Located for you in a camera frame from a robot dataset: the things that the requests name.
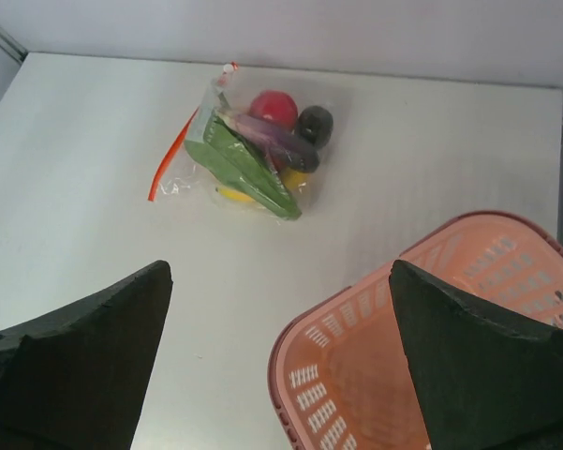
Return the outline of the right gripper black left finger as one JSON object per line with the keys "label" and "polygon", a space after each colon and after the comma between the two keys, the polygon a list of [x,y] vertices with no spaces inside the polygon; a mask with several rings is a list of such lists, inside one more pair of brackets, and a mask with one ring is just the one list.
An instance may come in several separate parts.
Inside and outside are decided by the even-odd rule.
{"label": "right gripper black left finger", "polygon": [[128,449],[172,294],[155,261],[0,330],[0,449]]}

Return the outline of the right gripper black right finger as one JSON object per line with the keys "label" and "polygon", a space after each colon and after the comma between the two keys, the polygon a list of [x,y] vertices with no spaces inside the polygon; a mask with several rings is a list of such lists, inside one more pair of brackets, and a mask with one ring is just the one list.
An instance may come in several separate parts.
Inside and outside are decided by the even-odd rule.
{"label": "right gripper black right finger", "polygon": [[563,330],[402,260],[393,310],[434,449],[563,449]]}

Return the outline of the clear zip top bag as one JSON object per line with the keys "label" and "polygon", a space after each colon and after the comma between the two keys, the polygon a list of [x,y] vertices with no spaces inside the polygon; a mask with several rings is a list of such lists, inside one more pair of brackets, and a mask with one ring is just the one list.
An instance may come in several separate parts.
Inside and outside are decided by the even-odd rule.
{"label": "clear zip top bag", "polygon": [[148,199],[204,188],[295,221],[323,182],[349,107],[348,90],[324,75],[227,63],[160,161]]}

